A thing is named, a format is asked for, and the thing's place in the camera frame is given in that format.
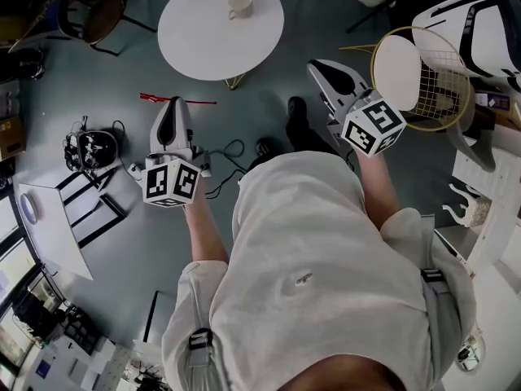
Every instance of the black and white panel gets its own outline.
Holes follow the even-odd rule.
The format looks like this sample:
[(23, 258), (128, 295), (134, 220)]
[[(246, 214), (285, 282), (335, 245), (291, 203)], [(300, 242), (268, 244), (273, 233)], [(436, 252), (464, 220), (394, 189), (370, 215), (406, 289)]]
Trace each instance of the black and white panel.
[(177, 207), (178, 205), (184, 205), (185, 203), (181, 201), (177, 201), (174, 199), (162, 199), (162, 200), (156, 200), (152, 201), (152, 204), (159, 205), (161, 207)]
[(167, 192), (167, 180), (169, 167), (160, 166), (148, 171), (147, 175), (147, 198), (164, 196)]
[(390, 130), (403, 127), (400, 117), (394, 113), (392, 108), (383, 100), (375, 104), (370, 104), (368, 107), (363, 108), (362, 111), (381, 134), (386, 134)]
[(199, 172), (195, 169), (187, 167), (184, 164), (179, 164), (177, 179), (173, 186), (173, 194), (191, 200), (194, 195), (195, 182), (197, 181), (198, 174)]
[(352, 121), (348, 124), (348, 129), (345, 133), (345, 139), (350, 143), (354, 143), (360, 150), (369, 154), (376, 138), (363, 130), (359, 125), (356, 125)]
[(388, 147), (390, 147), (394, 142), (397, 141), (397, 139), (400, 137), (400, 134), (401, 134), (401, 130), (398, 130), (394, 134), (390, 134), (386, 138), (383, 138), (382, 142), (380, 143), (380, 146), (378, 146), (376, 151), (374, 151), (374, 154), (376, 155), (377, 153), (380, 153), (384, 149), (387, 149)]

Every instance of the gold table leg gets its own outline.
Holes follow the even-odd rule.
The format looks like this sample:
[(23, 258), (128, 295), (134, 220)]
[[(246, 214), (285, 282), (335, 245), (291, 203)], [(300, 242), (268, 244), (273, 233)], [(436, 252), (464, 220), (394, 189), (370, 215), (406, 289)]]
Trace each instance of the gold table leg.
[(241, 82), (241, 80), (244, 78), (244, 76), (246, 75), (246, 73), (244, 73), (243, 75), (239, 76), (239, 77), (234, 77), (234, 81), (230, 84), (228, 82), (228, 80), (222, 80), (222, 83), (225, 85), (225, 87), (230, 90), (230, 91), (233, 91), (237, 88), (237, 86), (239, 85), (239, 83)]

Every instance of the shoulder strap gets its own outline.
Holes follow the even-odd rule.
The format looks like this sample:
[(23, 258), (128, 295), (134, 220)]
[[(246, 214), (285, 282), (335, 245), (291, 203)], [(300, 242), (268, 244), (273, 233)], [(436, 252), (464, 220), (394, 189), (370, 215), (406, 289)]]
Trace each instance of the shoulder strap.
[(434, 382), (450, 368), (462, 344), (458, 306), (443, 273), (435, 268), (432, 256), (434, 216), (422, 217), (424, 267), (421, 269), (423, 295), (431, 333), (431, 357)]
[(209, 328), (208, 315), (199, 307), (194, 280), (190, 277), (190, 292), (194, 306), (194, 321), (197, 329), (188, 339), (184, 366), (184, 381), (187, 389), (182, 391), (229, 391), (222, 352), (218, 339)]

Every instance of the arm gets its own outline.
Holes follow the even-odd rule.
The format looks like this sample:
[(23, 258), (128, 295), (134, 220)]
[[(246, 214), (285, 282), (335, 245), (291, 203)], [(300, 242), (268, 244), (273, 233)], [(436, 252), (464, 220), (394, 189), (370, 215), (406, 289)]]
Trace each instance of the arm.
[(360, 163), (367, 215), (380, 230), (382, 225), (400, 210), (398, 198), (392, 186), (383, 154), (368, 158), (356, 148), (355, 152)]
[(204, 196), (203, 179), (199, 179), (194, 202), (185, 207), (186, 223), (190, 230), (193, 261), (228, 262), (228, 254), (213, 221), (212, 212)]

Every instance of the white round table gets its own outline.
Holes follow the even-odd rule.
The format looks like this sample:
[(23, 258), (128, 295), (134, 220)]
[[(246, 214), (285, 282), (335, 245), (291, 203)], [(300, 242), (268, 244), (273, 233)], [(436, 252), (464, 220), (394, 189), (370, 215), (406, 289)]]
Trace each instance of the white round table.
[(276, 47), (284, 27), (280, 0), (252, 0), (247, 19), (229, 19), (228, 0), (170, 0), (158, 28), (161, 53), (181, 74), (206, 81), (234, 79)]

